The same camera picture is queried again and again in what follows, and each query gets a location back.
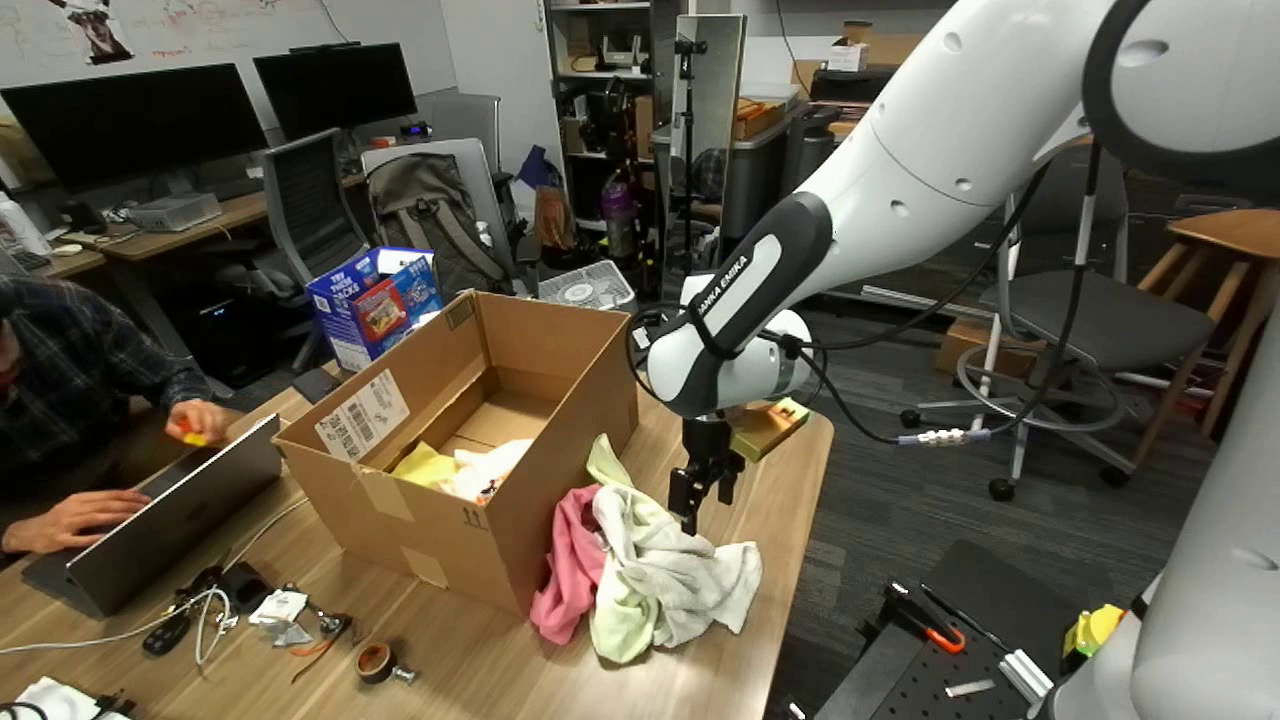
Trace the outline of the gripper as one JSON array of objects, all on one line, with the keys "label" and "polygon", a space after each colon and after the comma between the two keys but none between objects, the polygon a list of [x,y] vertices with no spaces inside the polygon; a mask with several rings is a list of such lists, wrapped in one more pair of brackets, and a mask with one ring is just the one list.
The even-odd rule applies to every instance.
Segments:
[{"label": "gripper", "polygon": [[718,501],[733,505],[736,484],[746,469],[746,460],[732,450],[732,438],[733,429],[722,416],[682,420],[687,464],[669,471],[667,506],[686,536],[698,534],[698,512],[705,498],[705,469],[712,469]]}]

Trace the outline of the open cardboard box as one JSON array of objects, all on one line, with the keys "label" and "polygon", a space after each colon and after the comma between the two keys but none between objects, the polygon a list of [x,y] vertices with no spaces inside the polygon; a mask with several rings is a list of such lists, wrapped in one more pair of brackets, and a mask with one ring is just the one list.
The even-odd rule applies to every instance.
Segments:
[{"label": "open cardboard box", "polygon": [[[515,615],[547,583],[556,505],[588,483],[596,437],[637,425],[628,316],[467,292],[274,438],[351,556]],[[419,445],[526,439],[488,500],[396,478]]]}]

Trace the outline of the white box fan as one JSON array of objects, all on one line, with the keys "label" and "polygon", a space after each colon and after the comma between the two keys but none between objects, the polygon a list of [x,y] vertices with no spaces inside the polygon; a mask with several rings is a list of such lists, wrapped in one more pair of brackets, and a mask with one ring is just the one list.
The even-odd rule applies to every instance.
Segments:
[{"label": "white box fan", "polygon": [[540,281],[538,297],[550,304],[604,311],[635,314],[639,310],[632,286],[611,260]]}]

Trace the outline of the small cardboard box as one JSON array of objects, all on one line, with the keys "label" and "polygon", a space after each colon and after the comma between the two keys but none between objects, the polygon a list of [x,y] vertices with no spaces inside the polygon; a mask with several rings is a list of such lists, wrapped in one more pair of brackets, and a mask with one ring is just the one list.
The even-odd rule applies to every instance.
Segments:
[{"label": "small cardboard box", "polygon": [[[933,368],[946,375],[952,375],[956,370],[957,360],[969,350],[979,348],[978,355],[970,359],[972,365],[979,366],[986,361],[986,352],[989,348],[992,320],[977,320],[960,318],[952,322],[947,329],[940,348],[933,356]],[[1001,334],[993,369],[997,373],[1025,378],[1036,365],[1038,354],[1044,348],[1043,341],[1023,341],[1009,334]]]}]

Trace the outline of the blue snack box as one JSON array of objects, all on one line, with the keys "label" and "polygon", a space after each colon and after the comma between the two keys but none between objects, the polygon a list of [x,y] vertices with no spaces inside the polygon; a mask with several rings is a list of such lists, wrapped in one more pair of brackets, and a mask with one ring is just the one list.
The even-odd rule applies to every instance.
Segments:
[{"label": "blue snack box", "polygon": [[443,307],[434,252],[379,247],[306,286],[338,365],[361,372]]}]

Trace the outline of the light green cloth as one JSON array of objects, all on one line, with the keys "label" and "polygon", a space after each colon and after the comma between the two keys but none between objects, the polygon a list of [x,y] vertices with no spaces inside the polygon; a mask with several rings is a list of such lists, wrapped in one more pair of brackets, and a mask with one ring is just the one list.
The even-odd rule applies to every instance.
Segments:
[{"label": "light green cloth", "polygon": [[591,514],[605,557],[589,621],[591,644],[599,659],[625,665],[652,647],[659,610],[657,598],[636,589],[625,575],[637,561],[635,534],[643,516],[635,501],[643,495],[604,433],[594,439],[586,469],[598,484]]}]

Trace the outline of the white cloth with print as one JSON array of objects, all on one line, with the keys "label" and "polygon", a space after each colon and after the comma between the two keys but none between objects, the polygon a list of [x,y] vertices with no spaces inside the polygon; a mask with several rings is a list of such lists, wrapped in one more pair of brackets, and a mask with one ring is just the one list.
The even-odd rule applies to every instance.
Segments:
[{"label": "white cloth with print", "polygon": [[532,446],[531,438],[512,439],[485,452],[458,448],[452,454],[454,470],[438,489],[477,506],[486,505]]}]

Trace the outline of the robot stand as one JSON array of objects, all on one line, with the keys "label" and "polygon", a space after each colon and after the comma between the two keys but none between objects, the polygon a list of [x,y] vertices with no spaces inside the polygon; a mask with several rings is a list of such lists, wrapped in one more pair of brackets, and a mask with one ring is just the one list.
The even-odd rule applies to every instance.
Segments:
[{"label": "robot stand", "polygon": [[[966,637],[952,656],[890,620],[882,603],[874,639],[812,720],[1024,720],[1030,703],[998,670],[1007,651],[1024,650],[1055,680],[1062,638],[1084,609],[1079,594],[1043,582],[972,541],[960,539],[924,575],[943,601],[943,618]],[[951,700],[945,688],[992,679],[992,691]]]}]

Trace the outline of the brown tape roll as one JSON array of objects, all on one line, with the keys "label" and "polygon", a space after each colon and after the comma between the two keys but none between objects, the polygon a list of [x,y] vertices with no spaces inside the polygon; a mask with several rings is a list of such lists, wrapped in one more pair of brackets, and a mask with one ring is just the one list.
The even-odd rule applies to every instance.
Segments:
[{"label": "brown tape roll", "polygon": [[355,660],[355,670],[365,685],[380,685],[392,680],[412,685],[419,676],[387,642],[366,644]]}]

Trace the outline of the black phone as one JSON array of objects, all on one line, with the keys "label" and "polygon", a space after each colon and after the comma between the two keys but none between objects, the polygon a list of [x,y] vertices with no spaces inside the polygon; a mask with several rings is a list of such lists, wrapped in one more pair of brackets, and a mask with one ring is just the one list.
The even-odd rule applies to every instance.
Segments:
[{"label": "black phone", "polygon": [[294,377],[291,388],[308,405],[316,406],[342,384],[343,379],[339,375],[317,366]]}]

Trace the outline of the wooden stool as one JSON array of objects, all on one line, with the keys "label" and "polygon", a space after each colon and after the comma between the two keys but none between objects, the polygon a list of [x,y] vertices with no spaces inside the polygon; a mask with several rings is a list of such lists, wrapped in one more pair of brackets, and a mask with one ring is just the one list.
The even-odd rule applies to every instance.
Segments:
[{"label": "wooden stool", "polygon": [[1208,258],[1222,254],[1231,259],[1231,266],[1207,311],[1213,327],[1222,323],[1243,291],[1252,291],[1199,424],[1201,434],[1210,438],[1221,424],[1229,395],[1243,383],[1242,366],[1280,293],[1280,210],[1236,209],[1189,217],[1169,223],[1167,232],[1172,243],[1142,278],[1139,290],[1175,300]]}]

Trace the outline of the small grey computer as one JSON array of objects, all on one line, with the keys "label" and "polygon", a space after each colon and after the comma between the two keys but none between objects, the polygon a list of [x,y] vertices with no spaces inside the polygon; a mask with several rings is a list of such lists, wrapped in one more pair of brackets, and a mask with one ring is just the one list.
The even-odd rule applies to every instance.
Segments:
[{"label": "small grey computer", "polygon": [[145,232],[180,233],[223,214],[215,193],[173,193],[127,211],[129,223]]}]

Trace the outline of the person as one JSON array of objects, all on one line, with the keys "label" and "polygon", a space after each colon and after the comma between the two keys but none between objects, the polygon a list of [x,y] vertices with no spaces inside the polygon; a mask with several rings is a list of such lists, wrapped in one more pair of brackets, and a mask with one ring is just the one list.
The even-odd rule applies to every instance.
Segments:
[{"label": "person", "polygon": [[219,445],[230,423],[198,370],[100,295],[0,274],[0,568],[90,547],[188,437]]}]

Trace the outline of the whiteboard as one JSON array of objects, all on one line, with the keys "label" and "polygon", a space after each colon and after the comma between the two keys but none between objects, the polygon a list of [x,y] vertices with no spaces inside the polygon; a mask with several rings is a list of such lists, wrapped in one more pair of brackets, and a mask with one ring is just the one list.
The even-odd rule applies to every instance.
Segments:
[{"label": "whiteboard", "polygon": [[340,41],[398,44],[417,94],[457,83],[439,0],[109,0],[106,12],[132,56],[95,65],[67,9],[0,0],[0,88],[234,63],[261,102],[256,56]]}]

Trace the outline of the row of monitors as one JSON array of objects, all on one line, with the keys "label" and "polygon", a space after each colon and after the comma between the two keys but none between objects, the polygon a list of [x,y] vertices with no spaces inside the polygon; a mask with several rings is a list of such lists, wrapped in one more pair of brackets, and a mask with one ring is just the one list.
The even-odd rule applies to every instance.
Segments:
[{"label": "row of monitors", "polygon": [[[287,138],[416,111],[398,44],[335,44],[253,59]],[[0,88],[18,126],[72,190],[264,150],[237,65],[223,63]]]}]

